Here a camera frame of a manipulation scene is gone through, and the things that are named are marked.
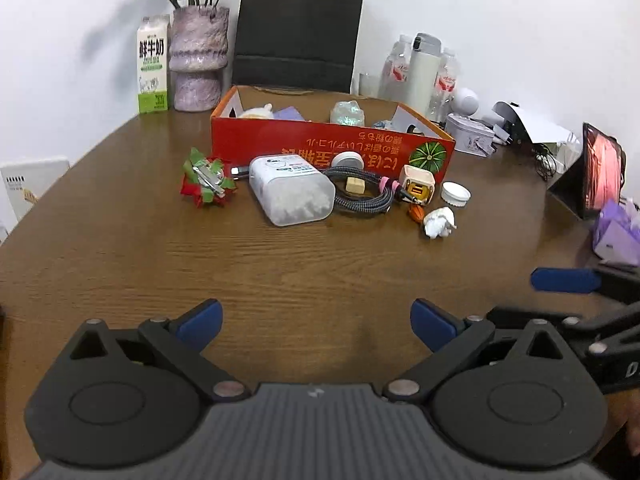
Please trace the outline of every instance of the blue pad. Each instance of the blue pad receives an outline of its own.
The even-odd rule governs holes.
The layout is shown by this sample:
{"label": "blue pad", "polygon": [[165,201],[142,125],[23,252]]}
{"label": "blue pad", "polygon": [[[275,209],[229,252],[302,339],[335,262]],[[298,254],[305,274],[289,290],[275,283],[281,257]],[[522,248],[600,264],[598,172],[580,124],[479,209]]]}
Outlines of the blue pad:
{"label": "blue pad", "polygon": [[222,329],[222,305],[209,301],[194,310],[197,312],[178,327],[175,336],[200,353]]}
{"label": "blue pad", "polygon": [[589,294],[600,288],[602,280],[593,269],[553,269],[539,267],[531,273],[531,286],[545,292]]}
{"label": "blue pad", "polygon": [[458,335],[455,326],[419,300],[411,306],[411,330],[432,352],[437,352]]}

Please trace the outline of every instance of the milk carton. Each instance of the milk carton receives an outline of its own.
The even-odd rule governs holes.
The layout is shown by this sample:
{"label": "milk carton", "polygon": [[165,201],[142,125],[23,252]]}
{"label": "milk carton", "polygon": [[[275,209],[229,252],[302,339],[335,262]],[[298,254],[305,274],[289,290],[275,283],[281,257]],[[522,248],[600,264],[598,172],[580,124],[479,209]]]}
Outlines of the milk carton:
{"label": "milk carton", "polygon": [[141,114],[167,110],[169,15],[145,18],[138,29],[138,108]]}

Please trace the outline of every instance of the table surface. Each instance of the table surface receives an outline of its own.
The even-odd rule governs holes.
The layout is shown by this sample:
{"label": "table surface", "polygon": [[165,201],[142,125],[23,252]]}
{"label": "table surface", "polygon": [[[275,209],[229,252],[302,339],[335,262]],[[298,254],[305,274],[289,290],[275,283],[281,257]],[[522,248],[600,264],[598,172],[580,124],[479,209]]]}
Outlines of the table surface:
{"label": "table surface", "polygon": [[[218,298],[225,322],[204,355],[250,386],[382,385],[428,355],[409,325],[415,298],[461,317],[496,304],[588,316],[611,308],[530,289],[535,267],[584,262],[588,228],[511,152],[454,154],[447,179],[472,198],[455,210],[449,238],[429,240],[406,205],[277,228],[244,182],[226,207],[197,209],[178,193],[191,146],[209,152],[208,114],[133,119],[71,168],[0,248],[4,478],[38,463],[24,407],[90,317],[129,328]],[[623,403],[610,401],[614,426]]]}

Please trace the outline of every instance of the purple plastic bag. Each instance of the purple plastic bag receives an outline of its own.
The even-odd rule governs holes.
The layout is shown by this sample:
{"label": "purple plastic bag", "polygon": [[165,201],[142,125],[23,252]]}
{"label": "purple plastic bag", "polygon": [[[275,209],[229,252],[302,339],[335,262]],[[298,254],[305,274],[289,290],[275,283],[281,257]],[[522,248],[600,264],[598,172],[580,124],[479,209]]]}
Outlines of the purple plastic bag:
{"label": "purple plastic bag", "polygon": [[609,200],[593,226],[593,252],[604,260],[640,265],[640,228],[625,208]]}

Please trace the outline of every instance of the vase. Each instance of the vase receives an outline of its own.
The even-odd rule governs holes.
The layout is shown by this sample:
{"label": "vase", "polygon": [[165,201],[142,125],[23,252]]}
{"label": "vase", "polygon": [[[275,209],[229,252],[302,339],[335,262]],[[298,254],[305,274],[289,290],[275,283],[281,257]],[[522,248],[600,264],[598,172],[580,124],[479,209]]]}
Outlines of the vase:
{"label": "vase", "polygon": [[203,112],[220,102],[220,69],[226,66],[228,24],[227,7],[174,10],[169,70],[176,110]]}

